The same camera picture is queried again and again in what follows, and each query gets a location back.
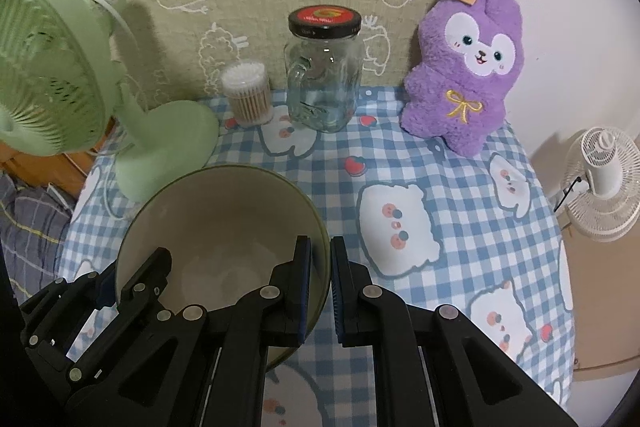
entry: fan base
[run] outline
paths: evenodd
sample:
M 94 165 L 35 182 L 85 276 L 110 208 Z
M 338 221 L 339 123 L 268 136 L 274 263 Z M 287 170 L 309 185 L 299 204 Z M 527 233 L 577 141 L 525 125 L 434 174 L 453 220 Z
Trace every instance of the fan base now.
M 138 203 L 145 203 L 169 183 L 204 167 L 220 131 L 213 111 L 189 100 L 165 103 L 149 111 L 144 119 L 156 144 L 133 145 L 118 153 L 115 161 L 118 188 Z

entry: bowl rim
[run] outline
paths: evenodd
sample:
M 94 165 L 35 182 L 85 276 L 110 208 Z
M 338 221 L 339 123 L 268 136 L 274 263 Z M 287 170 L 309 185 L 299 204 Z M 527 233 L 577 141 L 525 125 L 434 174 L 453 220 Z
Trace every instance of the bowl rim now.
M 197 171 L 189 172 L 188 174 L 185 174 L 184 176 L 180 176 L 179 178 L 175 179 L 174 181 L 172 181 L 168 185 L 165 185 L 160 190 L 158 190 L 158 192 L 156 192 L 156 194 L 154 194 L 142 206 L 142 208 L 140 208 L 140 210 L 136 213 L 135 217 L 131 220 L 131 223 L 129 223 L 129 226 L 127 227 L 127 231 L 125 232 L 124 237 L 122 238 L 122 242 L 120 243 L 120 247 L 118 248 L 118 254 L 116 256 L 114 288 L 116 287 L 117 280 L 118 280 L 118 264 L 119 264 L 118 261 L 120 260 L 120 252 L 122 252 L 122 247 L 124 246 L 125 241 L 127 240 L 127 236 L 129 235 L 130 230 L 133 228 L 133 224 L 136 222 L 136 220 L 138 219 L 138 216 L 140 216 L 142 214 L 142 212 L 145 210 L 145 208 L 153 200 L 155 200 L 160 194 L 162 194 L 162 192 L 164 192 L 165 190 L 167 190 L 169 187 L 171 187 L 172 185 L 176 184 L 177 182 L 187 178 L 188 176 L 193 176 L 194 174 L 198 174 L 198 173 L 203 172 L 203 171 L 209 171 L 209 170 L 213 170 L 213 169 L 228 169 L 228 168 L 232 168 L 232 169 L 253 169 L 253 170 L 257 170 L 257 171 L 262 171 L 262 172 L 264 172 L 264 173 L 266 173 L 266 174 L 268 174 L 270 176 L 273 176 L 274 178 L 277 178 L 278 181 L 285 182 L 287 185 L 292 187 L 300 196 L 302 196 L 302 200 L 309 207 L 309 209 L 313 213 L 313 216 L 316 219 L 316 223 L 318 224 L 318 227 L 319 227 L 321 235 L 322 235 L 322 245 L 324 246 L 324 261 L 326 263 L 326 270 L 325 270 L 324 278 L 321 280 L 320 298 L 319 298 L 318 305 L 316 306 L 317 309 L 315 309 L 313 311 L 311 320 L 307 322 L 308 325 L 307 325 L 307 330 L 306 330 L 306 334 L 305 334 L 305 340 L 306 340 L 306 338 L 309 336 L 311 331 L 313 331 L 313 329 L 316 327 L 316 324 L 318 323 L 318 320 L 320 319 L 320 315 L 322 314 L 322 310 L 324 310 L 324 305 L 326 304 L 326 298 L 329 295 L 329 286 L 330 286 L 330 283 L 331 283 L 331 269 L 332 269 L 332 266 L 331 266 L 331 249 L 330 249 L 331 247 L 330 247 L 330 241 L 329 241 L 329 234 L 328 234 L 328 232 L 326 230 L 326 226 L 324 224 L 324 221 L 322 221 L 322 218 L 321 218 L 320 214 L 318 213 L 318 209 L 314 205 L 313 201 L 311 201 L 311 198 L 309 196 L 307 196 L 300 189 L 300 187 L 298 187 L 294 182 L 288 180 L 282 174 L 279 174 L 278 172 L 275 172 L 275 171 L 270 171 L 270 170 L 265 169 L 263 167 L 258 167 L 258 166 L 255 166 L 255 165 L 241 164 L 241 163 L 238 163 L 238 164 L 236 164 L 236 163 L 225 163 L 225 164 L 219 164 L 219 165 L 212 165 L 212 166 L 208 166 L 208 167 L 203 167 L 202 169 L 199 169 Z M 118 309 L 119 307 L 120 307 L 120 293 L 116 289 L 116 309 Z M 287 349 L 284 350 L 284 352 L 282 354 L 277 356 L 273 360 L 273 362 L 270 362 L 270 363 L 267 364 L 267 369 L 266 370 L 270 371 L 271 369 L 273 369 L 277 365 L 280 365 L 282 362 L 287 360 L 296 350 L 297 350 L 297 347 L 287 347 Z

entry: purple plush toy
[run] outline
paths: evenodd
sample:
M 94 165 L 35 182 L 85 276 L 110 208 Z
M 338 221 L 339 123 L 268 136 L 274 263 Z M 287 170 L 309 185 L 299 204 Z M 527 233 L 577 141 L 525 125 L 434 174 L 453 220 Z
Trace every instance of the purple plush toy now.
M 402 127 L 442 136 L 475 156 L 502 126 L 504 97 L 522 70 L 522 15 L 514 0 L 439 0 L 418 26 L 422 62 L 404 79 Z

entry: red label on lid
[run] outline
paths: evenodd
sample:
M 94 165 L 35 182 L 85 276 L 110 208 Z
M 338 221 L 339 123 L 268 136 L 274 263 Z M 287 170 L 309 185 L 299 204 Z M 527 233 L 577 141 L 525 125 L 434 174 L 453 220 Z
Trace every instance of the red label on lid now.
M 309 6 L 300 10 L 297 17 L 310 24 L 342 24 L 353 19 L 353 12 L 339 6 Z

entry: blue plaid fabric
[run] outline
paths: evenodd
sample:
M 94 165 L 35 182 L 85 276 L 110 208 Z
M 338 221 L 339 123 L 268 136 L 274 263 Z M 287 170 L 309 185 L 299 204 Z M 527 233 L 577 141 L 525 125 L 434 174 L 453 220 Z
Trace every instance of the blue plaid fabric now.
M 402 92 L 388 87 L 362 88 L 355 117 L 337 134 L 319 134 L 308 152 L 270 152 L 259 128 L 234 127 L 224 98 L 206 103 L 226 125 L 209 164 L 246 163 L 284 174 L 308 194 L 324 218 L 331 236 L 343 235 L 352 261 L 366 264 L 374 283 L 427 309 L 451 303 L 468 314 L 482 292 L 513 284 L 532 339 L 516 359 L 518 365 L 562 406 L 568 399 L 574 360 L 574 323 L 562 300 L 558 257 L 560 230 L 524 150 L 508 123 L 488 137 L 481 155 L 462 158 L 440 139 L 410 136 L 399 126 Z M 285 102 L 275 91 L 274 105 Z M 119 147 L 116 131 L 104 152 Z M 530 207 L 522 219 L 497 201 L 489 174 L 497 153 L 519 170 L 530 185 Z M 345 159 L 355 156 L 367 171 L 352 177 Z M 84 262 L 100 271 L 118 253 L 137 208 L 118 191 L 113 157 L 101 156 L 95 188 L 83 194 L 86 204 L 70 226 L 60 273 L 73 280 Z M 376 182 L 418 184 L 426 194 L 432 233 L 441 246 L 437 261 L 400 277 L 386 277 L 366 255 L 358 234 L 358 195 Z M 111 213 L 121 219 L 110 217 Z M 373 359 L 369 348 L 346 349 L 337 344 L 332 299 L 306 343 L 287 364 L 314 381 L 322 417 L 339 426 L 376 424 Z M 92 317 L 69 355 L 77 358 L 115 314 L 113 309 Z

